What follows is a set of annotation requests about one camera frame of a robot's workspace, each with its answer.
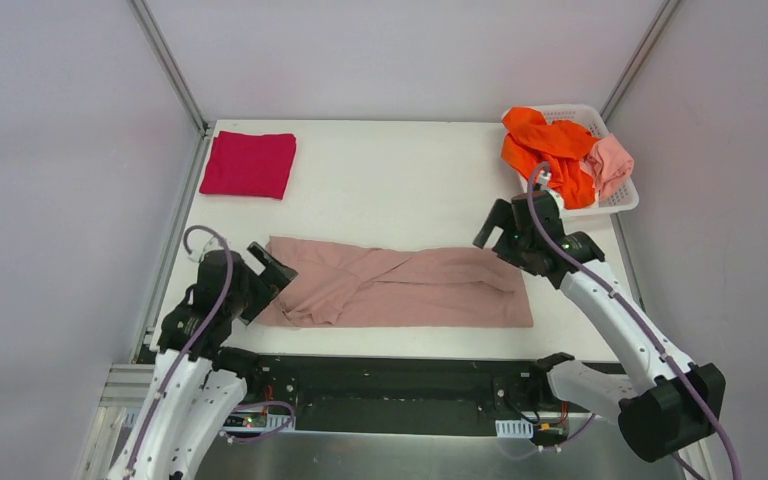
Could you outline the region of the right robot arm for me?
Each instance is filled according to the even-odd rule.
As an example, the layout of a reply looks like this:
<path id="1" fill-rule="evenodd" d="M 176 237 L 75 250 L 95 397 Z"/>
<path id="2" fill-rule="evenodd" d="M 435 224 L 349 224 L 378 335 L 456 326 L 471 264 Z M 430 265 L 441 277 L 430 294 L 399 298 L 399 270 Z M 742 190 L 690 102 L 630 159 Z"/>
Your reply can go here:
<path id="1" fill-rule="evenodd" d="M 496 200 L 473 244 L 544 277 L 588 318 L 626 376 L 602 373 L 563 352 L 534 362 L 529 400 L 543 410 L 569 402 L 613 421 L 642 460 L 654 462 L 722 430 L 726 379 L 700 365 L 658 330 L 627 298 L 605 254 L 582 231 L 568 233 L 547 190 Z"/>

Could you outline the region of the orange t-shirt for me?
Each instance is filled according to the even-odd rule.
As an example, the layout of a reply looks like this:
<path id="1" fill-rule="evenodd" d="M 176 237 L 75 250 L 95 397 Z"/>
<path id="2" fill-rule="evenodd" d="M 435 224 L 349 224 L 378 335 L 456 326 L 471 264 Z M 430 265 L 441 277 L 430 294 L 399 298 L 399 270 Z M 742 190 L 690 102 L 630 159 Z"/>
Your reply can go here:
<path id="1" fill-rule="evenodd" d="M 502 118 L 507 130 L 501 158 L 525 179 L 538 164 L 546 162 L 549 186 L 558 192 L 567 209 L 591 206 L 596 201 L 592 176 L 581 167 L 598 138 L 570 120 L 548 122 L 528 107 L 513 107 Z"/>

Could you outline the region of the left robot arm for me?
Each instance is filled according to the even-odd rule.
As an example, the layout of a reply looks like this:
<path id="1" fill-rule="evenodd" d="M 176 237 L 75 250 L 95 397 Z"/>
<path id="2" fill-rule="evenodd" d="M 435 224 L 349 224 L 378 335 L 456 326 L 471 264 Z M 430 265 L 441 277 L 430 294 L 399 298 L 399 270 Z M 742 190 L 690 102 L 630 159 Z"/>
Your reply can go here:
<path id="1" fill-rule="evenodd" d="M 199 255 L 193 283 L 161 322 L 146 398 L 106 478 L 194 478 L 226 419 L 263 396 L 258 354 L 224 343 L 234 321 L 254 320 L 297 272 L 256 242 L 246 250 L 261 271 L 223 247 Z"/>

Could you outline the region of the beige pink printed t-shirt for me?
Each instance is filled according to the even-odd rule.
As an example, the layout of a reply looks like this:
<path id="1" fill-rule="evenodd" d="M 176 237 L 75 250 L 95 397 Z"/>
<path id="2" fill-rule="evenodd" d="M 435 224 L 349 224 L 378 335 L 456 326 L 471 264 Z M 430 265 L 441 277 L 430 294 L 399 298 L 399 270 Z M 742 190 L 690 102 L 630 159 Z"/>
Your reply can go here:
<path id="1" fill-rule="evenodd" d="M 306 328 L 531 328 L 523 275 L 490 250 L 398 251 L 273 236 L 297 276 L 257 317 Z"/>

